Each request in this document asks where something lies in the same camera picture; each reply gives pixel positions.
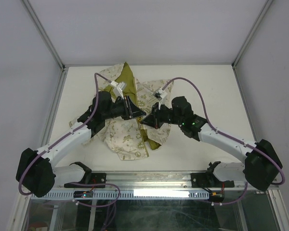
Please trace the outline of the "cream green printed jacket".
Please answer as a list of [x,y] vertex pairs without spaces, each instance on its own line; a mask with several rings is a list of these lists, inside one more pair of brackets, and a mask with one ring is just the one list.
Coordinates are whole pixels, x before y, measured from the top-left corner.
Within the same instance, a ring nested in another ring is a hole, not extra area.
[[[116,64],[100,71],[109,80],[126,83],[124,95],[130,96],[134,103],[147,114],[152,106],[158,102],[154,97],[155,90],[167,85],[165,105],[170,106],[170,96],[173,84],[167,79],[140,82],[134,77],[127,63]],[[111,151],[118,154],[120,160],[138,160],[149,156],[148,148],[156,150],[168,139],[171,131],[169,124],[154,129],[140,124],[140,119],[123,120],[121,117],[107,120],[105,127],[93,138],[84,142],[87,146],[94,140],[103,141]]]

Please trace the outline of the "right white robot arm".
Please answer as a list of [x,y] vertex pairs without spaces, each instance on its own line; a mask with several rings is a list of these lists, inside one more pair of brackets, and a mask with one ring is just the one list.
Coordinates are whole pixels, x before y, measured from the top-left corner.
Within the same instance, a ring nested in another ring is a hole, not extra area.
[[239,160],[237,163],[210,163],[206,171],[207,184],[217,186],[222,181],[246,181],[260,191],[274,184],[283,166],[269,141],[246,141],[213,129],[207,119],[194,114],[184,96],[174,98],[171,105],[168,108],[155,103],[141,124],[155,129],[164,124],[178,125],[185,136],[213,145]]

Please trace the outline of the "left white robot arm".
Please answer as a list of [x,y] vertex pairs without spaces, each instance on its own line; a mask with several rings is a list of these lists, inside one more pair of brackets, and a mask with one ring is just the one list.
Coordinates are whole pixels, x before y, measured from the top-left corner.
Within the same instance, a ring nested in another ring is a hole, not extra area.
[[85,164],[74,162],[64,167],[57,164],[75,147],[98,134],[108,119],[121,117],[131,120],[145,114],[129,96],[118,96],[114,101],[110,92],[98,92],[88,110],[69,131],[36,150],[27,148],[22,152],[16,173],[19,192],[43,197],[57,186],[88,186],[92,181],[92,170]]

